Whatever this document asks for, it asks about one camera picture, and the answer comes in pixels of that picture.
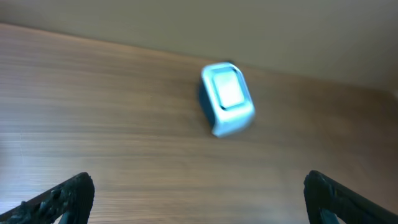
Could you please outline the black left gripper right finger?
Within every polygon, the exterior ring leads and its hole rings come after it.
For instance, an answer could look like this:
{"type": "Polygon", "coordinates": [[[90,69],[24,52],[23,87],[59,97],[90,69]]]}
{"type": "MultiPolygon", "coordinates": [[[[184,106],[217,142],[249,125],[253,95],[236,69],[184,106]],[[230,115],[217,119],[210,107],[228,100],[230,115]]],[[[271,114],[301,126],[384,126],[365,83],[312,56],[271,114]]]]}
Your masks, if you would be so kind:
{"type": "Polygon", "coordinates": [[[310,224],[397,224],[397,215],[341,185],[317,170],[304,180],[310,224]]]}

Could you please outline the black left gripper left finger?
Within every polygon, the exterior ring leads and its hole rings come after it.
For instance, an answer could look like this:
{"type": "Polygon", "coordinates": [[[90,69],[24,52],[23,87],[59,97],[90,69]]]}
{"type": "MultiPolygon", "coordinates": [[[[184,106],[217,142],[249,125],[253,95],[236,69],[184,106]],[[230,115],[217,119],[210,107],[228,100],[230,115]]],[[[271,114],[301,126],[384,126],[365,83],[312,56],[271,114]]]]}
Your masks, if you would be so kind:
{"type": "Polygon", "coordinates": [[[1,214],[1,223],[87,224],[94,196],[93,180],[82,172],[1,214]]]}

